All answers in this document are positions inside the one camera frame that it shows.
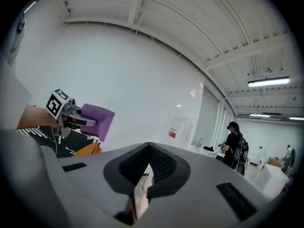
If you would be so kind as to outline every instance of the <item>window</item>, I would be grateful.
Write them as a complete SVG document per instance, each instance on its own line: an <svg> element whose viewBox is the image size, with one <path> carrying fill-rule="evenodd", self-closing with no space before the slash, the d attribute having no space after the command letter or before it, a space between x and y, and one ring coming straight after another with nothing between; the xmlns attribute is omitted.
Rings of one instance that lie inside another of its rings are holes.
<svg viewBox="0 0 304 228"><path fill-rule="evenodd" d="M230 112L228 111L228 109L224 108L224 118L223 118L223 124L222 124L222 128L221 128L221 131L220 131L220 134L219 134L219 138L218 138L218 142L214 148L214 150L219 150L219 147L218 145L223 143L226 139L226 134L227 132L229 132L229 130L227 130L227 126L229 124L229 117L230 117Z"/></svg>
<svg viewBox="0 0 304 228"><path fill-rule="evenodd" d="M210 147L217 120L218 105L218 100L204 89L199 120L192 140L193 145L198 144L200 139L203 139L203 146Z"/></svg>

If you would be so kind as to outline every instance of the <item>black slot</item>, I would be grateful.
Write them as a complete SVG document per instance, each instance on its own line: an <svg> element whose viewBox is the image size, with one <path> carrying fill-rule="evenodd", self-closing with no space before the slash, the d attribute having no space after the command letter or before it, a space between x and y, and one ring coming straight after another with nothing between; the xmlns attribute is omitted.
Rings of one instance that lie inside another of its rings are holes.
<svg viewBox="0 0 304 228"><path fill-rule="evenodd" d="M231 183L219 184L217 185L217 188L241 221L256 213L257 210L234 186L231 185Z"/></svg>
<svg viewBox="0 0 304 228"><path fill-rule="evenodd" d="M66 166L63 166L62 169L67 172L67 171L73 171L73 170L77 170L79 168L83 168L85 167L86 164L80 162L80 163L76 163L76 164L72 164L72 165L66 165Z"/></svg>

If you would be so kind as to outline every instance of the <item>ceiling sprinkler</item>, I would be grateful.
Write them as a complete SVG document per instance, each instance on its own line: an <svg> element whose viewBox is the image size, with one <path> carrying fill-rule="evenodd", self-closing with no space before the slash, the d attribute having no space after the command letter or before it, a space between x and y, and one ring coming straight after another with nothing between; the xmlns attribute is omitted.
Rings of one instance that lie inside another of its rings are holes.
<svg viewBox="0 0 304 228"><path fill-rule="evenodd" d="M265 75L269 75L273 71L272 67L266 67Z"/></svg>

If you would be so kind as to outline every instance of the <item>cardboard box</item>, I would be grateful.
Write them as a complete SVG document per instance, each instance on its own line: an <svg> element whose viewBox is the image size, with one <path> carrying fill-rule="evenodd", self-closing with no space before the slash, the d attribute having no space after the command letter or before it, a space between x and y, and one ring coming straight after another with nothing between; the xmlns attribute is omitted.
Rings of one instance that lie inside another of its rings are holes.
<svg viewBox="0 0 304 228"><path fill-rule="evenodd" d="M276 160L276 159L269 159L268 165L274 165L274 166L277 166L277 167L281 167L281 162Z"/></svg>

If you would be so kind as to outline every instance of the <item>cap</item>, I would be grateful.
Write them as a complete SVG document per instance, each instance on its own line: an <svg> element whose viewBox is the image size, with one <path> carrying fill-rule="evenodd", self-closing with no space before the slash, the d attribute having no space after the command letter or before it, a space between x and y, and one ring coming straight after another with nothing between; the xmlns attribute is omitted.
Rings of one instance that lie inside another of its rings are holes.
<svg viewBox="0 0 304 228"><path fill-rule="evenodd" d="M234 127L235 129L237 129L238 124L236 122L230 122L229 126L227 127L227 129L229 130L230 127Z"/></svg>

